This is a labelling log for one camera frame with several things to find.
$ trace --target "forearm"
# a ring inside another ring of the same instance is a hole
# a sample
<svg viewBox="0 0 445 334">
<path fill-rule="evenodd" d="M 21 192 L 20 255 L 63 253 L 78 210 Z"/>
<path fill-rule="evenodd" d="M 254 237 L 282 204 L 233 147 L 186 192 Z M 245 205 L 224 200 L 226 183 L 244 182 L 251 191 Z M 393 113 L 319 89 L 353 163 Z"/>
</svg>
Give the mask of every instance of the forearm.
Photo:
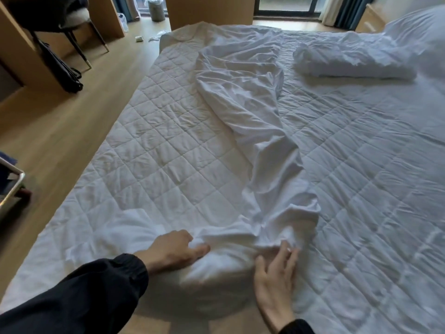
<svg viewBox="0 0 445 334">
<path fill-rule="evenodd" d="M 278 334 L 315 334 L 311 326 L 303 319 L 297 319 L 287 324 Z"/>
<path fill-rule="evenodd" d="M 130 319 L 147 285 L 147 270 L 137 257 L 99 259 L 0 315 L 0 332 L 115 334 Z"/>
</svg>

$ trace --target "elastic sleeve cuff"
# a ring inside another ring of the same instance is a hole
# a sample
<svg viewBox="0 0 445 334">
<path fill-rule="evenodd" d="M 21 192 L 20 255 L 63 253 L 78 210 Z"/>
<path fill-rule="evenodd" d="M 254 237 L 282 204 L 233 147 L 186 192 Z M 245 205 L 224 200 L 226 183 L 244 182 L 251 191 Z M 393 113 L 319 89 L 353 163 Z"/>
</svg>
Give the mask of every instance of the elastic sleeve cuff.
<svg viewBox="0 0 445 334">
<path fill-rule="evenodd" d="M 116 268 L 127 275 L 135 288 L 139 290 L 139 297 L 141 297 L 148 286 L 148 272 L 141 259 L 133 254 L 121 254 L 113 259 Z"/>
<path fill-rule="evenodd" d="M 311 326 L 303 320 L 297 319 L 288 323 L 278 334 L 315 334 Z"/>
</svg>

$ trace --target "wooden floor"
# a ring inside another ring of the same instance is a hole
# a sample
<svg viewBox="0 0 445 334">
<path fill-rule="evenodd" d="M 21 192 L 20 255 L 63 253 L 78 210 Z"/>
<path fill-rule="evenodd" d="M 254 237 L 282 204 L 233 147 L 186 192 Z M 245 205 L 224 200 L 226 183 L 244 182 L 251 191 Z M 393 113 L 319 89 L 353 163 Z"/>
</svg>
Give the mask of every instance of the wooden floor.
<svg viewBox="0 0 445 334">
<path fill-rule="evenodd" d="M 314 22 L 262 20 L 254 24 L 331 30 Z M 100 45 L 85 49 L 92 70 L 77 55 L 67 59 L 83 73 L 84 89 L 79 94 L 23 88 L 0 106 L 0 150 L 19 160 L 19 168 L 26 172 L 25 183 L 34 192 L 20 217 L 0 224 L 0 297 L 158 56 L 159 42 L 149 43 L 148 38 L 169 30 L 170 24 L 142 18 L 129 27 L 124 39 L 109 43 L 109 53 Z M 146 41 L 136 43 L 137 35 Z"/>
</svg>

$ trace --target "folded white blanket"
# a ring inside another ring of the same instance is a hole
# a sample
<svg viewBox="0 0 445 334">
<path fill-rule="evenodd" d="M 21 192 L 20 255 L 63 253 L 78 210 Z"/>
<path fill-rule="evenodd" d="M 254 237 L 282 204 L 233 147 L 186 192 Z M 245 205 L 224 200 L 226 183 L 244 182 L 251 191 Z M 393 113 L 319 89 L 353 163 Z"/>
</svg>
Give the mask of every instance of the folded white blanket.
<svg viewBox="0 0 445 334">
<path fill-rule="evenodd" d="M 293 55 L 298 71 L 316 77 L 416 77 L 414 56 L 384 34 L 329 33 L 300 44 Z"/>
</svg>

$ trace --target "gray trash can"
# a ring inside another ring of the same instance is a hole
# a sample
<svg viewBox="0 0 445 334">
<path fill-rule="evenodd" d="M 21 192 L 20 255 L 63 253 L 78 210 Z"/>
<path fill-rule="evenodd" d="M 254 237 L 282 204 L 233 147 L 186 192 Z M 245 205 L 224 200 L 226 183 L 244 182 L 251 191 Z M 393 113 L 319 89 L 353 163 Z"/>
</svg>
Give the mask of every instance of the gray trash can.
<svg viewBox="0 0 445 334">
<path fill-rule="evenodd" d="M 161 22 L 165 20 L 164 0 L 145 0 L 144 3 L 148 6 L 152 21 Z"/>
</svg>

